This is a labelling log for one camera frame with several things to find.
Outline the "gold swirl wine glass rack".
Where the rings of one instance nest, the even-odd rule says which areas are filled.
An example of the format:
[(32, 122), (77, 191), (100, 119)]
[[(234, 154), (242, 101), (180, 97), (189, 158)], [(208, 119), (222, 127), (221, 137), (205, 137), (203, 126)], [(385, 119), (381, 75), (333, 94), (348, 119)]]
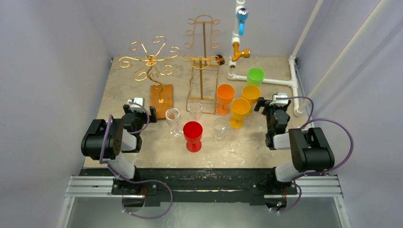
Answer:
[(143, 63), (141, 68), (133, 72), (133, 76), (135, 81), (144, 81), (148, 79), (154, 83), (154, 85), (150, 86), (150, 106), (155, 108), (157, 120), (166, 119), (166, 112), (173, 108), (173, 85), (163, 84), (157, 80), (157, 78), (160, 76), (172, 75), (173, 67), (167, 64), (164, 66), (164, 69), (161, 72), (157, 68), (157, 65), (166, 60), (176, 58), (181, 54), (179, 47), (171, 47), (169, 51), (173, 54), (172, 56), (159, 58), (159, 54), (165, 47), (166, 42), (167, 39), (164, 36), (156, 36), (153, 38), (153, 43), (160, 44), (161, 46), (155, 54), (150, 54), (142, 42), (135, 41), (129, 46), (129, 49), (131, 51), (136, 51), (137, 47), (141, 46), (145, 53), (145, 57), (140, 59), (125, 56), (118, 60), (118, 65), (120, 68), (129, 68), (130, 65), (135, 61)]

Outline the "red plastic goblet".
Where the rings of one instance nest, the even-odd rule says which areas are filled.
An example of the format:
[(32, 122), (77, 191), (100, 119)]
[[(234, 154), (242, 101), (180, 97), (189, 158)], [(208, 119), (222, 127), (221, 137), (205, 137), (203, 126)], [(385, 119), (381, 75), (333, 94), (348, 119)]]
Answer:
[(186, 140), (186, 148), (190, 152), (198, 152), (201, 147), (203, 128), (199, 122), (190, 121), (183, 127), (183, 134)]

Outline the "clear wine glass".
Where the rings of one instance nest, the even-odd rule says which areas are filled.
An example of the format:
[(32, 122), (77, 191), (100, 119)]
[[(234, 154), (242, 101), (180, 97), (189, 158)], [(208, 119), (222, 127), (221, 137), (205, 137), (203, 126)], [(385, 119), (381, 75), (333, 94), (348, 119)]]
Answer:
[(202, 115), (202, 105), (198, 102), (192, 102), (188, 106), (193, 121), (199, 121)]

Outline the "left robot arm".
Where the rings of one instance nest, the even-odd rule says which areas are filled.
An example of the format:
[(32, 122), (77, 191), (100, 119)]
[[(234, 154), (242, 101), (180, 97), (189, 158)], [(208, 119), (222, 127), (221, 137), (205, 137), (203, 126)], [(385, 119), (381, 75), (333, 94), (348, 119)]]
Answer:
[(94, 119), (81, 142), (81, 152), (100, 164), (105, 164), (115, 178), (124, 181), (123, 188), (129, 194), (137, 194), (142, 181), (136, 166), (123, 154), (139, 153), (143, 140), (140, 136), (149, 123), (156, 123), (156, 108), (150, 112), (138, 104), (123, 106), (125, 114), (118, 119), (112, 115), (108, 121)]

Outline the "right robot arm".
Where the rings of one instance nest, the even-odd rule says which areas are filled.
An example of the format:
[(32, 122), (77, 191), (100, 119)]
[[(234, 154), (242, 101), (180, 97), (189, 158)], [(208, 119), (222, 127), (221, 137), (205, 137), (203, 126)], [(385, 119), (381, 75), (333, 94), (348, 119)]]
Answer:
[(290, 150), (291, 161), (273, 168), (267, 180), (267, 188), (279, 193), (286, 182), (296, 179), (307, 171), (326, 171), (334, 167), (335, 157), (321, 128), (290, 128), (287, 108), (290, 101), (279, 104), (274, 100), (258, 98), (254, 107), (257, 112), (263, 108), (266, 117), (267, 133), (265, 144), (271, 150)]

